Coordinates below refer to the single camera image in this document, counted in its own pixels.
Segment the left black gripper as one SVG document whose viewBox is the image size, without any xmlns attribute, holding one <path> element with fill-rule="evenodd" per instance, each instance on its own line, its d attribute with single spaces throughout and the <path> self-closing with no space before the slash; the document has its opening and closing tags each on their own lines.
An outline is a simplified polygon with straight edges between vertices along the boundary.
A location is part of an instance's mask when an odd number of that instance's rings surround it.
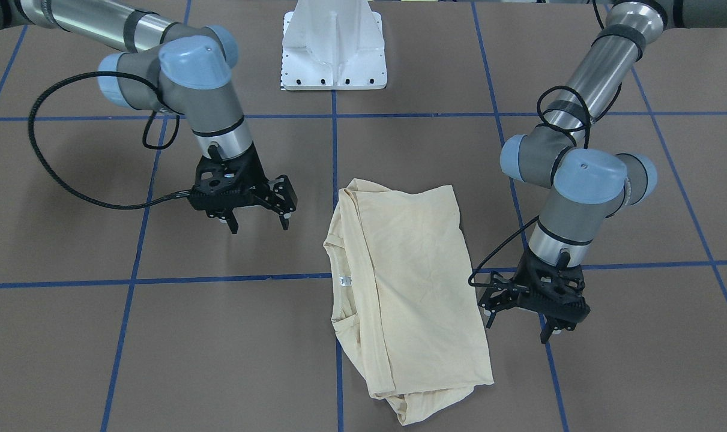
<svg viewBox="0 0 727 432">
<path fill-rule="evenodd" d="M 516 306 L 555 319 L 545 320 L 540 332 L 542 344 L 548 343 L 557 327 L 567 328 L 582 323 L 591 311 L 582 295 L 585 290 L 582 266 L 569 267 L 570 260 L 571 254 L 563 249 L 556 258 L 556 264 L 550 265 L 527 248 L 513 276 Z M 486 307 L 486 329 L 490 329 L 496 314 L 502 310 L 498 305 Z"/>
</svg>

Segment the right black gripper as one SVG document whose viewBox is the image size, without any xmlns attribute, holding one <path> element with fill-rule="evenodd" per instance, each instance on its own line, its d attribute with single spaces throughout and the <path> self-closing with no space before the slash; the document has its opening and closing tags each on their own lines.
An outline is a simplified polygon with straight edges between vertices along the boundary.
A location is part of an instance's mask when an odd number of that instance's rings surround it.
<svg viewBox="0 0 727 432">
<path fill-rule="evenodd" d="M 224 214 L 224 222 L 231 234 L 236 235 L 239 232 L 239 223 L 231 210 L 252 206 L 269 208 L 268 183 L 256 147 L 252 144 L 245 153 L 236 158 L 199 159 L 188 201 L 198 211 L 206 211 L 215 216 Z M 276 213 L 283 230 L 288 230 L 292 208 L 278 207 Z"/>
</svg>

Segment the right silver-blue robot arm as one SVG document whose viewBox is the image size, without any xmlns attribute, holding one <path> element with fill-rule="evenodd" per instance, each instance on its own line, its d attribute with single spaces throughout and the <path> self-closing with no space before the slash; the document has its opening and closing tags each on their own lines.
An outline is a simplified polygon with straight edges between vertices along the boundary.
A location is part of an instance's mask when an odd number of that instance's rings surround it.
<svg viewBox="0 0 727 432">
<path fill-rule="evenodd" d="M 239 49 L 226 28 L 194 28 L 117 1 L 0 1 L 0 31 L 23 25 L 59 28 L 115 50 L 97 71 L 48 87 L 29 110 L 29 145 L 64 191 L 93 205 L 123 211 L 185 199 L 208 218 L 227 224 L 231 233 L 239 230 L 237 208 L 263 207 L 277 214 L 283 229 L 288 229 L 297 195 L 286 175 L 275 180 L 265 176 L 232 84 Z M 159 114 L 173 115 L 176 124 L 181 118 L 187 120 L 202 154 L 189 189 L 144 204 L 116 205 L 80 193 L 54 172 L 37 144 L 37 113 L 55 91 L 92 77 L 116 106 L 149 111 L 144 135 Z"/>
</svg>

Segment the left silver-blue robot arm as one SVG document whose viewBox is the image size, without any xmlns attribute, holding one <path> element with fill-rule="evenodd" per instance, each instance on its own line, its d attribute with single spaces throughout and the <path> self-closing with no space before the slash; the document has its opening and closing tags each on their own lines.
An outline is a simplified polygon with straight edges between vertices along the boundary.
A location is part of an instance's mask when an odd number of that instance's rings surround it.
<svg viewBox="0 0 727 432">
<path fill-rule="evenodd" d="M 478 306 L 490 328 L 512 308 L 541 314 L 540 341 L 575 330 L 591 309 L 582 264 L 606 218 L 643 202 L 659 182 L 646 156 L 591 146 L 592 128 L 611 110 L 625 76 L 660 36 L 681 28 L 727 28 L 727 1 L 613 1 L 601 30 L 565 85 L 537 101 L 538 125 L 506 140 L 499 164 L 511 179 L 546 188 L 512 277 L 494 272 Z"/>
</svg>

